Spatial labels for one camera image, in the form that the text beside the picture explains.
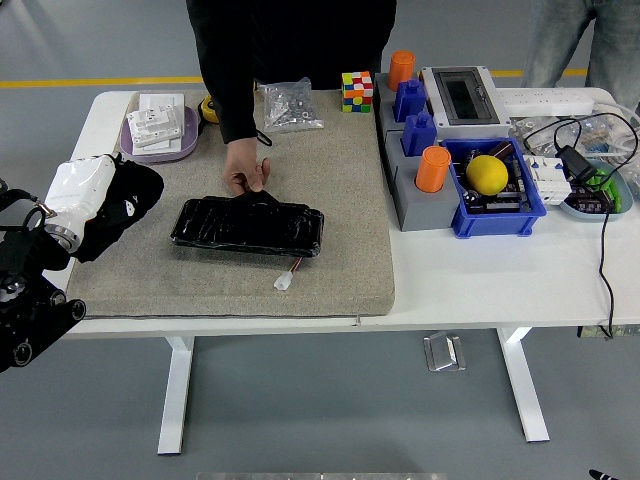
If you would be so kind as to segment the person's hand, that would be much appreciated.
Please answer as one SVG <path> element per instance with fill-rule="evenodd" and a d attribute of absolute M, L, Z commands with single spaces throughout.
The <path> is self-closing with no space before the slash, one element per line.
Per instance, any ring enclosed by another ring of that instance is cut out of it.
<path fill-rule="evenodd" d="M 256 137 L 228 143 L 223 180 L 234 196 L 260 192 L 271 173 L 270 159 L 257 160 Z"/>

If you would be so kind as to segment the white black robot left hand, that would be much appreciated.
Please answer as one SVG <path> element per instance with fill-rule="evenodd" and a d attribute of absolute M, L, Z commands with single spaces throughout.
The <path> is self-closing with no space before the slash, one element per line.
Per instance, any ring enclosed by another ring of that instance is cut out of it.
<path fill-rule="evenodd" d="M 109 154 L 60 164 L 44 200 L 48 208 L 45 230 L 60 243 L 76 248 L 83 240 L 86 223 L 97 217 L 123 165 L 120 156 Z"/>

